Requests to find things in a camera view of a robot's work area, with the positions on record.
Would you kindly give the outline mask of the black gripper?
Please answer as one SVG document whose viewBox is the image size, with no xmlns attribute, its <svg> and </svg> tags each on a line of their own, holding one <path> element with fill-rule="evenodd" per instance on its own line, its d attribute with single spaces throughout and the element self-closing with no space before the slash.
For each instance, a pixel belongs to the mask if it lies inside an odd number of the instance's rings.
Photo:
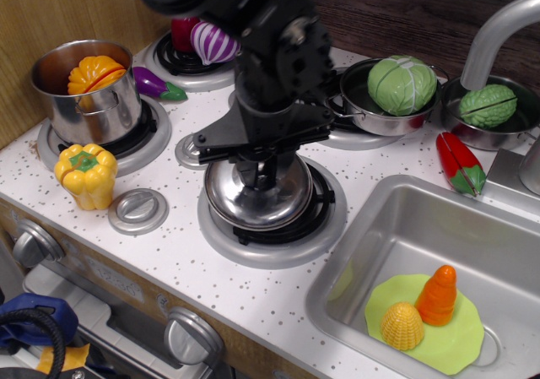
<svg viewBox="0 0 540 379">
<path fill-rule="evenodd" d="M 289 171 L 291 153 L 300 145 L 328 138 L 335 115 L 325 106 L 287 101 L 276 111 L 268 110 L 247 88 L 246 76 L 235 80 L 234 100 L 217 121 L 194 133 L 198 162 L 236 162 L 240 181 L 269 190 Z"/>
</svg>

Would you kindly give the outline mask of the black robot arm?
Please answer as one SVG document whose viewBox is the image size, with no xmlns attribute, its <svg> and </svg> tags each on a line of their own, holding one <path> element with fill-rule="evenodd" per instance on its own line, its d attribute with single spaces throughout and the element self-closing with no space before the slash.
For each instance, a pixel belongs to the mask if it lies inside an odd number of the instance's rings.
<svg viewBox="0 0 540 379">
<path fill-rule="evenodd" d="M 171 18 L 215 24 L 240 43 L 234 103 L 194 137 L 201 162 L 228 160 L 246 186 L 266 190 L 302 144 L 328 137 L 333 114 L 301 102 L 332 74 L 332 43 L 311 0 L 143 1 Z"/>
</svg>

